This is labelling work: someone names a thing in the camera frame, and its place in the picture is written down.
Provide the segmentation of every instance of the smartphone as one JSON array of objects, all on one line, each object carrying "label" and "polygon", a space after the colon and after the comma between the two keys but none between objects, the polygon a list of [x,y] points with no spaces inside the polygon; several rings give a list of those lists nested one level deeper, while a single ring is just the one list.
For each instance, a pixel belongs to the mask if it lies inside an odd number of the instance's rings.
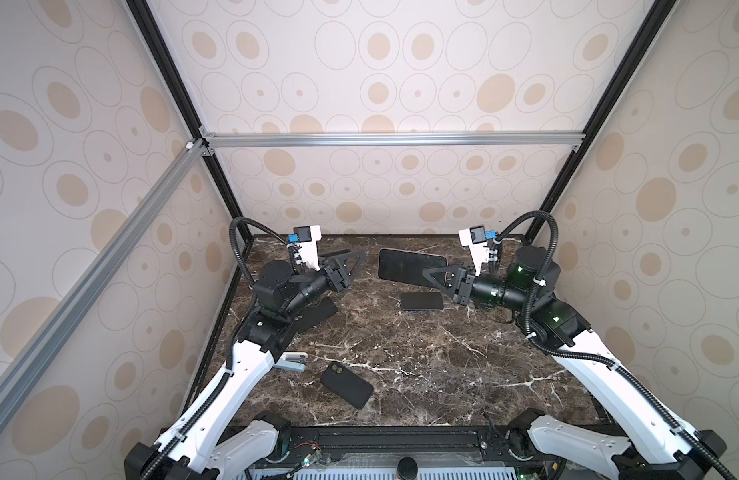
[{"label": "smartphone", "polygon": [[404,292],[399,294],[399,307],[404,312],[443,310],[444,299],[439,292]]},{"label": "smartphone", "polygon": [[[392,282],[436,288],[436,285],[428,282],[422,276],[422,271],[440,266],[447,266],[447,259],[441,255],[419,254],[417,252],[383,248],[380,250],[377,276]],[[444,283],[444,275],[436,274],[434,278],[440,283]]]},{"label": "smartphone", "polygon": [[332,362],[326,367],[321,383],[359,410],[364,408],[375,391],[371,383],[348,370],[348,367],[340,362]]}]

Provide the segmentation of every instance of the wall panel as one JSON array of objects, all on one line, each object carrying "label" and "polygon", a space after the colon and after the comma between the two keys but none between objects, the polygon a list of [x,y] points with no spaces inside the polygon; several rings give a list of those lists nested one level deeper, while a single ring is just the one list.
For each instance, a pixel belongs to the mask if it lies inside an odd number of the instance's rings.
[{"label": "wall panel", "polygon": [[122,479],[179,415],[234,268],[211,182],[189,170],[38,381],[0,436],[0,480]]},{"label": "wall panel", "polygon": [[210,131],[574,130],[650,0],[152,2]]},{"label": "wall panel", "polygon": [[554,215],[561,297],[739,478],[739,0],[672,16]]},{"label": "wall panel", "polygon": [[118,2],[0,2],[0,375],[186,136]]},{"label": "wall panel", "polygon": [[[456,234],[540,206],[569,145],[220,148],[247,215],[288,233]],[[529,223],[515,233],[523,233]]]}]

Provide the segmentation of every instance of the dark brown marble surface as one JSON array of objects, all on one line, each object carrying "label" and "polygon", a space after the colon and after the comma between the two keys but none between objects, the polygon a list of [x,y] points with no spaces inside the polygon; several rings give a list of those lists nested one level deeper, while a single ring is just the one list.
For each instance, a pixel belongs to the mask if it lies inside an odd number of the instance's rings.
[{"label": "dark brown marble surface", "polygon": [[[505,246],[507,266],[518,242]],[[325,236],[320,252],[342,248],[368,251],[353,285],[330,292],[339,312],[296,337],[289,351],[307,352],[304,373],[273,369],[257,385],[232,420],[246,425],[270,410],[295,425],[478,425],[482,411],[506,424],[533,406],[570,423],[595,423],[587,390],[550,357],[531,348],[504,309],[476,310],[445,298],[440,312],[402,312],[398,294],[428,291],[380,280],[383,247],[444,255],[450,264],[470,264],[456,237]],[[249,258],[256,276],[266,262],[286,258],[282,245],[257,239]],[[246,311],[250,290],[242,280],[212,358],[210,375],[223,362],[231,330]],[[319,382],[338,360],[373,384],[367,405],[357,410]]]}]

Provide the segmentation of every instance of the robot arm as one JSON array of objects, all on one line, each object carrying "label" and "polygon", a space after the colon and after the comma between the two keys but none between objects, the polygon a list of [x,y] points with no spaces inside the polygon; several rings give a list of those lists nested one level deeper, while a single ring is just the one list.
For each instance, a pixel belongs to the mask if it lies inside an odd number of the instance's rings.
[{"label": "robot arm", "polygon": [[[712,462],[701,450],[710,451],[715,458],[726,450],[718,435],[698,432],[651,396],[606,348],[585,318],[556,298],[553,289],[561,269],[551,261],[545,273],[541,272],[546,249],[522,246],[504,279],[479,274],[479,262],[486,261],[489,251],[486,240],[491,237],[495,237],[494,232],[485,232],[483,226],[460,232],[461,244],[469,247],[476,264],[475,272],[464,265],[450,265],[423,270],[423,277],[459,305],[472,301],[480,308],[503,306],[514,312],[526,308],[528,340],[580,380],[628,435],[602,436],[538,411],[525,412],[523,418],[517,418],[519,427],[514,430],[523,430],[528,455],[536,448],[612,479],[702,478]],[[531,290],[536,292],[533,301],[525,305]],[[669,425],[667,416],[676,426]]]},{"label": "robot arm", "polygon": [[251,285],[254,303],[230,340],[232,364],[226,358],[224,367],[153,446],[133,447],[124,461],[126,480],[223,480],[260,458],[287,454],[290,425],[273,414],[256,418],[220,445],[218,441],[260,379],[274,366],[288,367],[285,350],[294,336],[337,312],[329,298],[315,301],[327,290],[348,288],[366,258],[366,252],[349,250],[317,257],[318,226],[298,227],[296,232],[298,238],[290,237],[298,247],[296,258],[308,267],[320,258],[318,269],[295,274],[293,264],[274,260],[260,270],[259,280]]}]

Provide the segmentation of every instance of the ventilation grille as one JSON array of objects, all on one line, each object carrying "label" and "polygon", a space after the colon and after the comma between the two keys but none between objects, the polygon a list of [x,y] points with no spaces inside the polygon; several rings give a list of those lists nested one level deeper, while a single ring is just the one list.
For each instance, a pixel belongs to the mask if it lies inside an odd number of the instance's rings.
[{"label": "ventilation grille", "polygon": [[[252,480],[284,473],[282,469],[256,470]],[[243,473],[236,480],[244,480]],[[298,472],[293,480],[396,480],[394,468],[329,468]],[[517,480],[512,467],[422,467],[418,480]]]}]

